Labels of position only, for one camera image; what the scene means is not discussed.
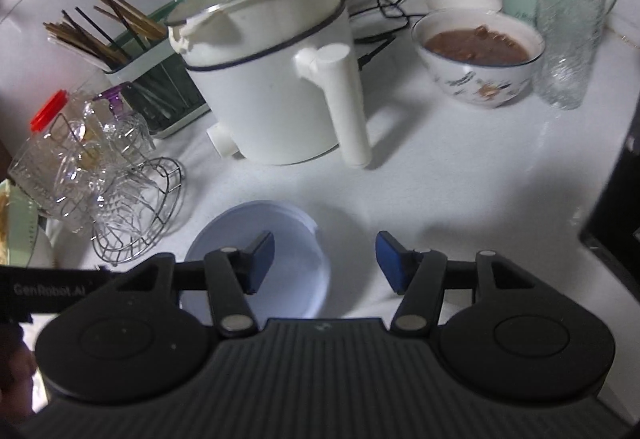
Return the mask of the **person's left hand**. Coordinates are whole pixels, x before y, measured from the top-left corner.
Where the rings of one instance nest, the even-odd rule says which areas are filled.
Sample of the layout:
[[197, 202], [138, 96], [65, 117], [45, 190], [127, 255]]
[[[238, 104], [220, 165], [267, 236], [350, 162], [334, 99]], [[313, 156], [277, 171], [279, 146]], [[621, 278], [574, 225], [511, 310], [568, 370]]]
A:
[[32, 389], [37, 363], [19, 325], [1, 324], [1, 417], [9, 423], [32, 415]]

